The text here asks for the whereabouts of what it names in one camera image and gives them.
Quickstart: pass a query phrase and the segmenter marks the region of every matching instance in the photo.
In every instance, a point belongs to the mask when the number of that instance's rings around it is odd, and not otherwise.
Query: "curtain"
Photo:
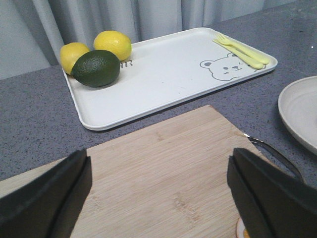
[[[294,0],[0,0],[0,79],[59,64],[64,44],[91,50],[102,31],[133,43]]]

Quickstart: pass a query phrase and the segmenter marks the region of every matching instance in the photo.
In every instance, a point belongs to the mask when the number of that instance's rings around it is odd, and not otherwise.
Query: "bear illustration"
[[[220,81],[230,81],[256,71],[233,53],[217,60],[205,60],[200,66],[209,69],[212,77]]]

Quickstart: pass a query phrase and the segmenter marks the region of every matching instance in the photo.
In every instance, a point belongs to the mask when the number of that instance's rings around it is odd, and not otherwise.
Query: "black object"
[[[227,182],[251,238],[316,238],[317,190],[236,148]]]
[[[91,186],[91,159],[76,151],[0,199],[0,238],[70,237]]]

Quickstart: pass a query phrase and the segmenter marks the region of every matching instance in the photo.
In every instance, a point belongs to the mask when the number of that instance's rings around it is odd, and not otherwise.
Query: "bamboo cutting board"
[[[88,149],[93,186],[72,238],[234,238],[226,182],[243,133],[204,106]],[[0,196],[56,162],[0,182]]]

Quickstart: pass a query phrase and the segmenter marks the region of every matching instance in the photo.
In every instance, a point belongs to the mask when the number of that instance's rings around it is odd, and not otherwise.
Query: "gray countertop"
[[[210,104],[240,130],[282,152],[317,188],[317,156],[292,137],[277,108],[284,87],[317,75],[317,1],[300,0],[210,28],[274,56],[277,68],[102,132],[80,123],[59,65],[1,80],[0,180]]]

